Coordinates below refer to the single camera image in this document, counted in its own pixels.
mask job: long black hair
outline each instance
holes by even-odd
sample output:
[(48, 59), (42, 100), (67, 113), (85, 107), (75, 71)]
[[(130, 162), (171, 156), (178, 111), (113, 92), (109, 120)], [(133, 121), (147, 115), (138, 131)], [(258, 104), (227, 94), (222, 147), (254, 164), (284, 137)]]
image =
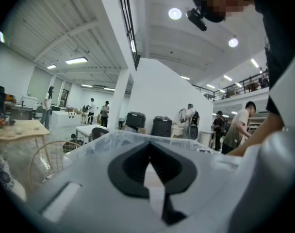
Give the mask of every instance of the long black hair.
[(54, 86), (51, 86), (49, 88), (49, 99), (52, 99), (52, 91), (53, 91), (54, 88), (55, 88)]

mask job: jeans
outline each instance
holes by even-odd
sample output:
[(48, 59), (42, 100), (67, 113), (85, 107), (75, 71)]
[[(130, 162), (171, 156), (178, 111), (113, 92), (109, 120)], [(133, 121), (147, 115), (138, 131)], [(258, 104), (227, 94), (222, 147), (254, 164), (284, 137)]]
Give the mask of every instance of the jeans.
[(45, 110), (42, 115), (41, 123), (45, 126), (46, 129), (49, 130), (49, 117), (50, 117), (50, 110)]
[(234, 148), (231, 148), (230, 146), (227, 146), (226, 144), (223, 143), (222, 154), (227, 154), (231, 152), (232, 150), (234, 150)]
[(220, 143), (221, 136), (215, 135), (215, 150), (220, 150), (221, 143)]
[(108, 127), (108, 117), (107, 116), (101, 116), (101, 126)]
[(88, 117), (92, 116), (91, 118), (88, 119), (88, 121), (87, 121), (88, 123), (89, 123), (89, 121), (91, 121), (91, 124), (93, 124), (93, 120), (94, 120), (93, 115), (94, 115), (93, 112), (89, 112), (89, 113), (88, 113)]

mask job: cardboard box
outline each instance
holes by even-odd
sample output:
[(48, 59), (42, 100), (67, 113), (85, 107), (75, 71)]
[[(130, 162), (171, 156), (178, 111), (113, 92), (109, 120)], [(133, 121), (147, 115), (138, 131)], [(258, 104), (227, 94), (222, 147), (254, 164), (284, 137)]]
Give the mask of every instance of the cardboard box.
[[(124, 125), (122, 127), (122, 130), (125, 130), (126, 127), (127, 127), (127, 125)], [(145, 128), (138, 128), (138, 133), (140, 133), (140, 134), (146, 134), (146, 129)]]

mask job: man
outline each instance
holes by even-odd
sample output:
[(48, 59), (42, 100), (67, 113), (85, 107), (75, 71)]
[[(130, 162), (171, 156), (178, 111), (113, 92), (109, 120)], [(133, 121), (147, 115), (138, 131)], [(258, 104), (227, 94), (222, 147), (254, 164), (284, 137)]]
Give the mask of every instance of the man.
[[(272, 88), (295, 56), (295, 0), (193, 0), (206, 17), (221, 17), (243, 11), (250, 4), (263, 15), (269, 44), (266, 45), (269, 86)], [(284, 126), (279, 111), (269, 98), (268, 116), (253, 135), (230, 155), (243, 156), (246, 149), (260, 144), (266, 137)]]
[(223, 112), (218, 111), (216, 113), (216, 119), (214, 120), (212, 125), (213, 131), (215, 131), (215, 149), (214, 150), (216, 151), (220, 151), (220, 148), (221, 148), (220, 139), (222, 137), (221, 128), (223, 123), (224, 123)]
[(194, 109), (194, 106), (189, 103), (188, 106), (187, 106), (187, 111), (186, 111), (186, 114), (185, 114), (185, 124), (184, 124), (184, 138), (185, 139), (189, 139), (190, 136), (189, 136), (189, 127), (190, 127), (190, 121), (191, 121), (191, 118), (192, 116), (195, 114), (196, 110)]
[(109, 101), (106, 101), (105, 105), (101, 107), (101, 111), (100, 111), (101, 126), (104, 126), (104, 127), (108, 127), (108, 113), (110, 110), (110, 107), (108, 106), (108, 104), (109, 104)]
[(246, 108), (239, 111), (231, 122), (229, 131), (227, 132), (222, 147), (222, 154), (227, 154), (240, 145), (243, 136), (251, 137), (247, 132), (248, 118), (253, 117), (256, 112), (254, 102), (248, 102)]
[(88, 108), (88, 117), (92, 116), (91, 118), (88, 118), (88, 121), (87, 123), (91, 122), (91, 124), (93, 124), (93, 120), (94, 120), (94, 113), (95, 113), (95, 110), (96, 110), (96, 106), (95, 106), (95, 103), (94, 103), (94, 99), (90, 99), (91, 100), (91, 103), (90, 103), (90, 106)]

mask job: white plastic container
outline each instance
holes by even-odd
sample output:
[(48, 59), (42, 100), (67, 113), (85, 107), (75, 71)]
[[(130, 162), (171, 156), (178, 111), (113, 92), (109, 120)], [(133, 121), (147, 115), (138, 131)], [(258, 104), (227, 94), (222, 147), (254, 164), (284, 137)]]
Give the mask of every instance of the white plastic container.
[(78, 159), (81, 159), (87, 155), (96, 154), (103, 151), (118, 150), (118, 147), (133, 144), (141, 141), (153, 141), (168, 143), (170, 145), (179, 146), (185, 150), (190, 151), (209, 151), (211, 153), (217, 153), (201, 143), (189, 140), (189, 139), (176, 139), (168, 137), (160, 137), (139, 133), (132, 133), (127, 131), (115, 130), (102, 137), (81, 146), (80, 148), (73, 150), (64, 155), (63, 165), (69, 166)]

